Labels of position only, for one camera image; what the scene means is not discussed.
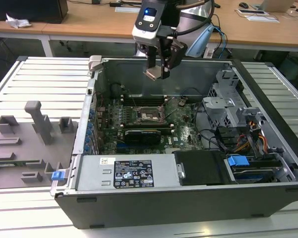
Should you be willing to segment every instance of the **sticker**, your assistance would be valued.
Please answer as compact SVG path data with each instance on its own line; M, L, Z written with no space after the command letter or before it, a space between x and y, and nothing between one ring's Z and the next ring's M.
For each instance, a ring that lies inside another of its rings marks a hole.
M0 167L14 167L14 164L0 164Z
M154 187L151 160L114 161L114 187Z
M112 158L112 157L110 157L110 158L101 157L99 164L100 165L113 165L115 160L116 160L116 158Z

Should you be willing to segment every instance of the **computer case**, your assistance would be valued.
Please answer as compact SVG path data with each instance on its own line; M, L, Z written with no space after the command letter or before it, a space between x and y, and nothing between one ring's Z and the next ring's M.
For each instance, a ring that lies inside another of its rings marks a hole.
M0 21L6 20L5 14L16 19L30 22L61 23L68 12L66 0L0 0Z

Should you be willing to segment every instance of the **laptop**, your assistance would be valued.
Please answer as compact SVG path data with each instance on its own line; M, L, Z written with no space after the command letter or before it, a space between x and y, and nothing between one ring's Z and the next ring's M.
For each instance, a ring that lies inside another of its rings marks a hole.
M256 10L263 10L268 12L286 12L295 0L264 0L262 4L254 4Z

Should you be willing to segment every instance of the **blue cable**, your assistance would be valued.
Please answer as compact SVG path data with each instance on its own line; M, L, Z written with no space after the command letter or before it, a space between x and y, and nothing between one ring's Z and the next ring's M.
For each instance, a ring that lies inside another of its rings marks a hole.
M218 28L218 27L215 27L215 29L221 34L222 38L223 38L223 49L222 49L222 52L219 56L219 59L222 57L223 55L223 52L224 52L224 49L226 48L227 46L227 41L225 40L225 35L224 33Z

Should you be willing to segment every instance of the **open computer chassis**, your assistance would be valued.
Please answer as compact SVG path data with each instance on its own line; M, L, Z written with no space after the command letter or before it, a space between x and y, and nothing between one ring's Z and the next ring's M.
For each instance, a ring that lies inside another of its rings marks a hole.
M77 228L267 217L298 200L298 138L241 62L184 60L155 82L145 67L90 59L51 189Z

